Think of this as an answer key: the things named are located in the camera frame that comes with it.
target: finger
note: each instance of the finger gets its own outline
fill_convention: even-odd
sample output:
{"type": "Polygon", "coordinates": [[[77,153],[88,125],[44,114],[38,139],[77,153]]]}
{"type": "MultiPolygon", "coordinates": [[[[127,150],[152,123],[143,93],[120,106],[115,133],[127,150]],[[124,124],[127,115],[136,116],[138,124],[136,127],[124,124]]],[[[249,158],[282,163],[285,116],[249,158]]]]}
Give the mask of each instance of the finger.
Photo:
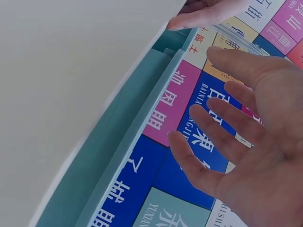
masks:
{"type": "Polygon", "coordinates": [[[224,174],[207,169],[180,132],[169,133],[169,144],[174,158],[192,185],[217,198],[217,187],[224,174]]]}
{"type": "Polygon", "coordinates": [[[204,9],[207,6],[207,4],[203,1],[195,1],[191,4],[185,5],[180,13],[192,13],[201,9],[204,9]]]}
{"type": "Polygon", "coordinates": [[[223,0],[205,9],[176,16],[169,22],[168,29],[179,30],[180,28],[219,24],[238,12],[243,11],[246,7],[246,0],[223,0]]]}
{"type": "Polygon", "coordinates": [[[292,63],[283,58],[259,56],[235,49],[213,46],[208,48],[206,54],[218,70],[232,75],[253,90],[267,75],[280,69],[294,68],[292,63]]]}
{"type": "Polygon", "coordinates": [[[234,99],[249,108],[255,116],[258,116],[256,97],[252,89],[235,81],[227,81],[224,89],[234,99]]]}
{"type": "Polygon", "coordinates": [[[261,124],[219,98],[208,99],[207,106],[231,125],[240,136],[254,145],[261,143],[267,134],[261,124]]]}
{"type": "Polygon", "coordinates": [[[237,165],[245,156],[248,147],[239,143],[234,136],[227,132],[200,105],[193,105],[189,109],[190,116],[197,126],[208,136],[216,149],[230,162],[237,165]]]}

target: teal plastic drawer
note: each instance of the teal plastic drawer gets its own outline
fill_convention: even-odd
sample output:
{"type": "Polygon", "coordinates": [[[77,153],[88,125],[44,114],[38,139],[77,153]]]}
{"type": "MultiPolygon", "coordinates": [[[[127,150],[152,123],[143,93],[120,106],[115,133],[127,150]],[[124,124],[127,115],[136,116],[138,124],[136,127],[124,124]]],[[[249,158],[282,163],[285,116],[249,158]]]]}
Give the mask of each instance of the teal plastic drawer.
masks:
{"type": "Polygon", "coordinates": [[[37,227],[91,226],[196,33],[162,34],[91,132],[37,227]]]}

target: hand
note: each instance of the hand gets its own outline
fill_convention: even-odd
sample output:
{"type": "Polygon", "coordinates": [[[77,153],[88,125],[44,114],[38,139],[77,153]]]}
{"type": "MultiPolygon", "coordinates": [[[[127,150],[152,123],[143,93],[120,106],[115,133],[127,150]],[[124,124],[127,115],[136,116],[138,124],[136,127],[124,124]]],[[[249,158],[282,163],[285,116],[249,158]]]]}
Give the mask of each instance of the hand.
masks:
{"type": "Polygon", "coordinates": [[[180,14],[169,22],[168,30],[219,24],[247,7],[247,0],[187,0],[180,14]]]}
{"type": "Polygon", "coordinates": [[[169,134],[175,159],[194,187],[229,206],[249,227],[303,227],[303,72],[283,58],[238,50],[211,47],[207,57],[252,88],[231,81],[224,86],[264,126],[211,98],[208,107],[254,146],[239,143],[194,105],[191,117],[236,167],[228,174],[205,168],[180,132],[169,134]]]}

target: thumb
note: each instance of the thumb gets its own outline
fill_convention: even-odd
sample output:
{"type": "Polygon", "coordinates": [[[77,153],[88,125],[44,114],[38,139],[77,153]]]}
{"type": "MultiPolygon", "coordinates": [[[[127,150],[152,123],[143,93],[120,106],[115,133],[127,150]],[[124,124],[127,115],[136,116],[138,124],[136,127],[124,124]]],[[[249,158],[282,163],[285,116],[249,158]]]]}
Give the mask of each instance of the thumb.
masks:
{"type": "Polygon", "coordinates": [[[223,0],[211,7],[176,16],[169,22],[168,30],[175,31],[219,24],[244,11],[247,6],[247,0],[223,0]]]}

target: fingernail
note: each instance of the fingernail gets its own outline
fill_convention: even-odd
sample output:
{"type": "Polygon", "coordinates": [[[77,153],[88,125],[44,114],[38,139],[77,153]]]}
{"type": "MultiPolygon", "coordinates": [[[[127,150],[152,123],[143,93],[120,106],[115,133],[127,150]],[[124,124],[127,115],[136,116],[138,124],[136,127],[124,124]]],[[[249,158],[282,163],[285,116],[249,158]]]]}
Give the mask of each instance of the fingernail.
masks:
{"type": "Polygon", "coordinates": [[[211,46],[211,47],[209,47],[209,49],[212,49],[213,51],[219,51],[219,50],[222,50],[223,48],[221,48],[219,46],[211,46]]]}
{"type": "Polygon", "coordinates": [[[171,27],[171,28],[169,28],[169,31],[179,31],[182,29],[184,29],[184,27],[171,27]]]}

